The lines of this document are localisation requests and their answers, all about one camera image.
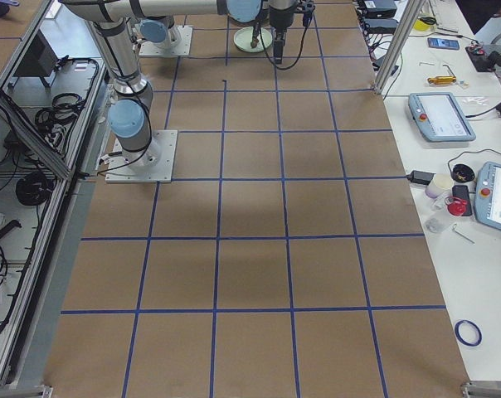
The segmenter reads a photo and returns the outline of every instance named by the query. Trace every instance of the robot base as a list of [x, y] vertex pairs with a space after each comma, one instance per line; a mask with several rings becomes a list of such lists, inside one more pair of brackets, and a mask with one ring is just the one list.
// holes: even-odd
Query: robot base
[[175, 56], [189, 56], [190, 48], [192, 48], [192, 31], [193, 27], [185, 25], [177, 26], [181, 35], [181, 41], [171, 48], [160, 48], [155, 46], [151, 41], [146, 41], [140, 47], [140, 56], [172, 58]]
[[[145, 167], [124, 166], [122, 157], [111, 158], [109, 168], [121, 167], [105, 175], [105, 180], [113, 182], [171, 182], [175, 150], [177, 149], [177, 130], [154, 130], [153, 140], [160, 147], [158, 161]], [[114, 143], [114, 152], [121, 151], [118, 140]]]

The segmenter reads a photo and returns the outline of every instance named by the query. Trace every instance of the yellow object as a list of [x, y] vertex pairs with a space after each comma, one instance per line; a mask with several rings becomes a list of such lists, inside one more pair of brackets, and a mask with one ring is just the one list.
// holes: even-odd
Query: yellow object
[[430, 85], [451, 85], [457, 81], [455, 76], [435, 76], [428, 77], [427, 82]]
[[424, 32], [424, 31], [427, 31], [430, 26], [425, 23], [425, 22], [422, 22], [420, 19], [417, 19], [415, 24], [413, 25], [413, 27], [417, 30], [417, 31], [420, 31], [420, 32]]

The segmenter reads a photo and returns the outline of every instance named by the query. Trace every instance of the blue ring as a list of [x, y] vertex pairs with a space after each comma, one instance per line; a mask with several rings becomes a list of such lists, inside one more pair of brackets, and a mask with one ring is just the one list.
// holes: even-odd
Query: blue ring
[[[475, 331], [477, 332], [476, 341], [467, 342], [466, 340], [463, 339], [463, 337], [460, 335], [460, 325], [462, 324], [470, 325], [472, 328], [475, 329]], [[483, 341], [483, 333], [481, 333], [481, 329], [479, 329], [479, 326], [477, 326], [472, 321], [469, 321], [468, 319], [463, 319], [462, 321], [458, 321], [455, 324], [455, 336], [457, 337], [457, 340], [459, 340], [459, 342], [462, 342], [465, 346], [468, 347], [477, 347]]]

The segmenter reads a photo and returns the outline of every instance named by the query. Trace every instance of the blue device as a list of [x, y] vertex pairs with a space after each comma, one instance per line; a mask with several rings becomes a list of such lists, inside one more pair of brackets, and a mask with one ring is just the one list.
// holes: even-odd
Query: blue device
[[475, 140], [474, 130], [451, 93], [409, 94], [409, 109], [428, 141]]
[[475, 218], [501, 230], [501, 164], [486, 162], [477, 176]]
[[441, 39], [439, 37], [428, 37], [427, 45], [431, 48], [445, 48], [447, 50], [459, 50], [459, 42], [451, 39]]

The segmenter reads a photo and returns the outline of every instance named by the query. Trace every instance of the yellow tool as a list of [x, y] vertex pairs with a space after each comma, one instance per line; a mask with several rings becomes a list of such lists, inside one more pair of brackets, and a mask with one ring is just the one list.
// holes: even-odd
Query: yellow tool
[[451, 85], [457, 81], [455, 76], [435, 76], [428, 77], [427, 82], [430, 85]]

